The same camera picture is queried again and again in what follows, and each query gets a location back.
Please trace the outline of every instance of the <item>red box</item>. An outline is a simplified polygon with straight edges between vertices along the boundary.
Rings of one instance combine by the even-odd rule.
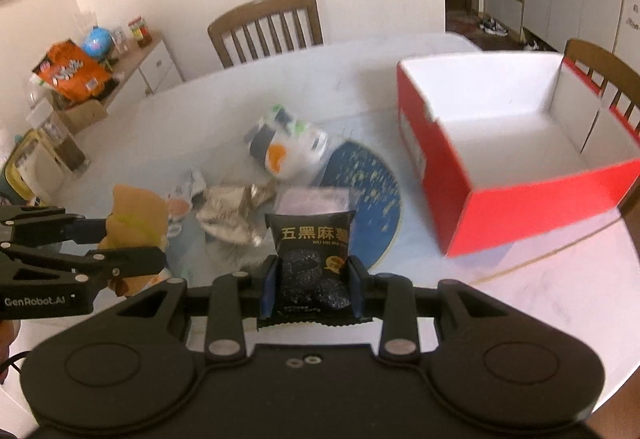
[[[557,53],[448,54],[398,64],[402,139],[450,257],[614,208],[640,138]]]

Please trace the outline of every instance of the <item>blue round placemat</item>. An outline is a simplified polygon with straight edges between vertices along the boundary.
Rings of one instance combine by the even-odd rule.
[[[355,141],[331,155],[320,186],[355,188],[360,194],[349,254],[371,269],[391,245],[400,225],[400,186],[385,162]]]

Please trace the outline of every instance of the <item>floor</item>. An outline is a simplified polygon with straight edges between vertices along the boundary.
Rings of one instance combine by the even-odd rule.
[[[511,37],[491,36],[478,28],[477,16],[447,14],[447,31],[462,34],[485,51],[519,50]],[[640,205],[625,217],[631,238],[640,253]],[[640,439],[640,369],[616,394],[599,408],[588,424],[604,439]]]

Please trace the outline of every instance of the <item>human hand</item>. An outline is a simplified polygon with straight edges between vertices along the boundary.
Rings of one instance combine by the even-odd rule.
[[[0,363],[9,358],[9,346],[14,342],[19,329],[19,322],[14,322],[12,320],[0,321]],[[0,383],[4,383],[8,374],[9,369],[6,369],[4,372],[0,372]]]

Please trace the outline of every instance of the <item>blue ball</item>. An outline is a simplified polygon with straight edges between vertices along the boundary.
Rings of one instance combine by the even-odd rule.
[[[91,56],[94,60],[103,59],[111,49],[111,33],[102,27],[94,27],[82,44],[82,50]]]

